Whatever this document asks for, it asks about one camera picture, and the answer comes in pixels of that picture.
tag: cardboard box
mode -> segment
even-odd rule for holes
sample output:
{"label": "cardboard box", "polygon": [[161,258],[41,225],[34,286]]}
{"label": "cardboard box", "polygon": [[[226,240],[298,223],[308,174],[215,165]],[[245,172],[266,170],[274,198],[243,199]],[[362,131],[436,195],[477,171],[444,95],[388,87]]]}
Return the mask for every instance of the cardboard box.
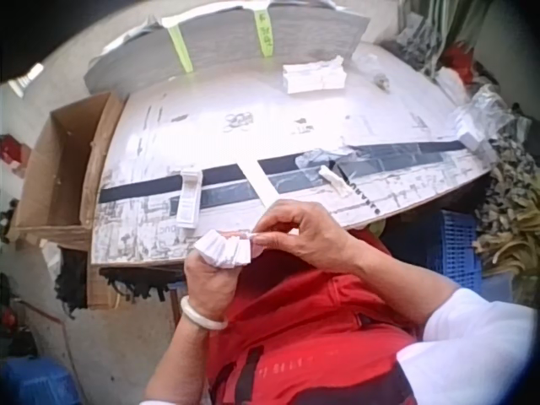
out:
{"label": "cardboard box", "polygon": [[26,170],[19,232],[89,250],[101,172],[122,109],[106,93],[51,112]]}

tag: white shirt sleeve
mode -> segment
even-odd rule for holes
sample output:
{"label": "white shirt sleeve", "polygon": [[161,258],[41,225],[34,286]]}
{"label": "white shirt sleeve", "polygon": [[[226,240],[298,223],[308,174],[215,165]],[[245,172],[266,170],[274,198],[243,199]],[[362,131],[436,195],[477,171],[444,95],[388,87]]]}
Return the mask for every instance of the white shirt sleeve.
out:
{"label": "white shirt sleeve", "polygon": [[535,311],[458,289],[397,361],[419,405],[499,403],[532,349]]}

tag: floor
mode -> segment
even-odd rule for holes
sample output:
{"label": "floor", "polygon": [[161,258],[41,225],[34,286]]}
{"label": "floor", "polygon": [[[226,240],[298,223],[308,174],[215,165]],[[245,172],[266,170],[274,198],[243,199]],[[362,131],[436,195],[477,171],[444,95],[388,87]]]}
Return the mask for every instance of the floor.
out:
{"label": "floor", "polygon": [[70,320],[55,297],[54,282],[38,248],[4,246],[0,271],[22,300],[64,321],[73,356],[70,365],[62,328],[27,310],[26,321],[40,350],[78,375],[87,404],[136,404],[174,331],[169,296],[157,295],[118,310],[77,310]]}

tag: yellow tag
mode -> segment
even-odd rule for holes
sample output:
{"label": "yellow tag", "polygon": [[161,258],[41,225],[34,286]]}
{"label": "yellow tag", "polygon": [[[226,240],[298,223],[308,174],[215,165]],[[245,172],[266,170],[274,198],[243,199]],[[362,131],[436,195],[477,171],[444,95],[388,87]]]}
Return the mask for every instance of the yellow tag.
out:
{"label": "yellow tag", "polygon": [[261,52],[264,57],[273,55],[272,21],[267,10],[255,10],[256,32],[261,43]]}
{"label": "yellow tag", "polygon": [[192,60],[189,58],[189,52],[187,51],[186,43],[184,42],[184,38],[182,37],[180,28],[178,27],[178,25],[175,25],[173,27],[170,27],[168,31],[170,38],[172,39],[172,43],[175,46],[178,59],[180,59],[180,64],[182,65],[186,73],[193,72]]}

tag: red jacket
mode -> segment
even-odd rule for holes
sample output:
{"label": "red jacket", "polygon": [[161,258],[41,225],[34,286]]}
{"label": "red jacket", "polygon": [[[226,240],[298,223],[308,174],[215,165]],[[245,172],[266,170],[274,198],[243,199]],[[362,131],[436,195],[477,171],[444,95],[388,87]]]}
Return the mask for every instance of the red jacket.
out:
{"label": "red jacket", "polygon": [[214,403],[416,403],[396,360],[410,325],[355,276],[267,252],[240,274],[228,318],[210,338]]}

